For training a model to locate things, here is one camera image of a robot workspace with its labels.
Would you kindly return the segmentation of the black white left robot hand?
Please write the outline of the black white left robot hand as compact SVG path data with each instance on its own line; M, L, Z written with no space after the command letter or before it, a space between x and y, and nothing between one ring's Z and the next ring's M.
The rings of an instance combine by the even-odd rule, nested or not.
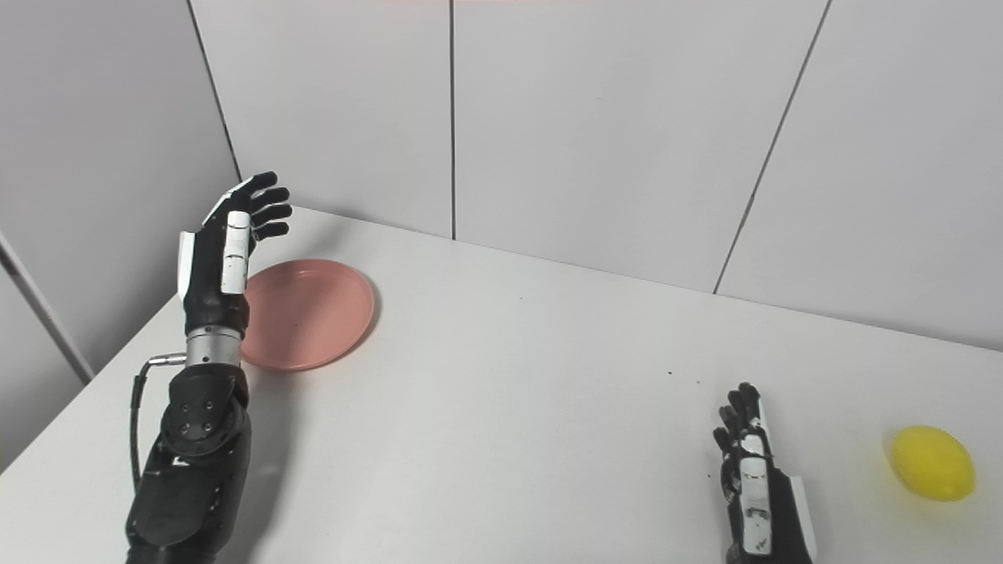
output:
M289 232L289 199L276 172L260 172L219 197L197 232L180 235L178 296L186 334L205 326L246 334L248 257L262 240Z

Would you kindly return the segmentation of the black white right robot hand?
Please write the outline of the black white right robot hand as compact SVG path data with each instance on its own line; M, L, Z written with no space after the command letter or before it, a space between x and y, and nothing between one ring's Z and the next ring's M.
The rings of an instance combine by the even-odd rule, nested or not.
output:
M720 484L730 521L727 563L813 563L816 533L805 486L775 464L759 390L742 382L714 429L721 450Z

